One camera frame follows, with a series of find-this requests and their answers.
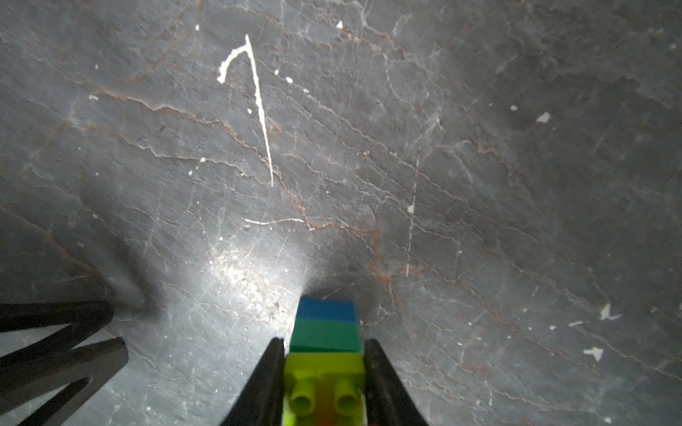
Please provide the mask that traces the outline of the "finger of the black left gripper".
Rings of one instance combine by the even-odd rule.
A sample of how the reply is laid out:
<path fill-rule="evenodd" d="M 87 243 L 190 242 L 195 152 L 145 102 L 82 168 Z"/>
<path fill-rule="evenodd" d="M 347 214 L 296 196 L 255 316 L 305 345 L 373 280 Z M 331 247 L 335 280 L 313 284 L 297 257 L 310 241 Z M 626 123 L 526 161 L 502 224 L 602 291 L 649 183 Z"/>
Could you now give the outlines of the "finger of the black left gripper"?
<path fill-rule="evenodd" d="M 62 425 L 128 360 L 124 339 L 117 337 L 2 367 L 1 413 L 55 391 L 21 424 Z"/>
<path fill-rule="evenodd" d="M 68 351 L 91 337 L 113 319 L 106 301 L 45 304 L 1 304 L 1 332 L 62 326 L 62 329 L 1 358 L 1 367 Z"/>

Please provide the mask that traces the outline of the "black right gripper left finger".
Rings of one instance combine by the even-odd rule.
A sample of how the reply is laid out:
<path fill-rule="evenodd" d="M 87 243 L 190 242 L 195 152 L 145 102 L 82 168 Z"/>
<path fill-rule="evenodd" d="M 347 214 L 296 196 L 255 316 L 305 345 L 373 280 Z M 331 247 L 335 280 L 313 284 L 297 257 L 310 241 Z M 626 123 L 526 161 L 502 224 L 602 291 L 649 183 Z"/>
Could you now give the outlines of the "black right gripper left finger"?
<path fill-rule="evenodd" d="M 221 426 L 279 426 L 284 398 L 284 341 L 273 338 Z"/>

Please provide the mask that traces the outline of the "lime green lego plate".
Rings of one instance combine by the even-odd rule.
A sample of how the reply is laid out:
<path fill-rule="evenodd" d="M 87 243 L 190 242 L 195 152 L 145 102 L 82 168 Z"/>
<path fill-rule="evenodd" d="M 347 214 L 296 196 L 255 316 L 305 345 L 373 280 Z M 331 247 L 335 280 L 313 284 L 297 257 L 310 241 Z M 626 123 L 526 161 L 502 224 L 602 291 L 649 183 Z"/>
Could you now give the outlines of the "lime green lego plate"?
<path fill-rule="evenodd" d="M 290 353 L 283 379 L 283 425 L 367 423 L 361 353 Z"/>

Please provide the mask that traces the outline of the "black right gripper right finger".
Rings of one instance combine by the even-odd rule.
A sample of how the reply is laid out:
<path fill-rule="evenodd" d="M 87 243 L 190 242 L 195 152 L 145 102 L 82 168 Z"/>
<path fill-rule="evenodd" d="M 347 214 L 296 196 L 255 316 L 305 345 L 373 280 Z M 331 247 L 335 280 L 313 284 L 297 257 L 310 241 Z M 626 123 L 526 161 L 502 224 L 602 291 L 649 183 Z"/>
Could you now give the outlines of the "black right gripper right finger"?
<path fill-rule="evenodd" d="M 376 339 L 364 344 L 369 425 L 428 426 Z"/>

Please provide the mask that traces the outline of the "green lego brick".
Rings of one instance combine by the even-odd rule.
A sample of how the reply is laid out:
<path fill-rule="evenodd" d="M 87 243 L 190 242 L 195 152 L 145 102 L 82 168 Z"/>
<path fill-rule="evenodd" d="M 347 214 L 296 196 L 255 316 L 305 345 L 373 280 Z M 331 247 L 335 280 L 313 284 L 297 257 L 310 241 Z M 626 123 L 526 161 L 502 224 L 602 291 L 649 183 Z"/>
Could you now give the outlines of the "green lego brick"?
<path fill-rule="evenodd" d="M 296 319 L 289 350 L 292 353 L 361 353 L 356 323 L 326 319 Z"/>

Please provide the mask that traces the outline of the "blue lego brick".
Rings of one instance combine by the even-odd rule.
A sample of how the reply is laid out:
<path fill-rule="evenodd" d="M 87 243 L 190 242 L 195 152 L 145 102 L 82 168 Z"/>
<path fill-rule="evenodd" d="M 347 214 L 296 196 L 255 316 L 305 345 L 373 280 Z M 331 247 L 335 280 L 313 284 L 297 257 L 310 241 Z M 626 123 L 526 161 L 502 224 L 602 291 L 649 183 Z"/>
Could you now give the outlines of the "blue lego brick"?
<path fill-rule="evenodd" d="M 298 303 L 297 319 L 344 321 L 357 323 L 353 302 L 302 297 Z"/>

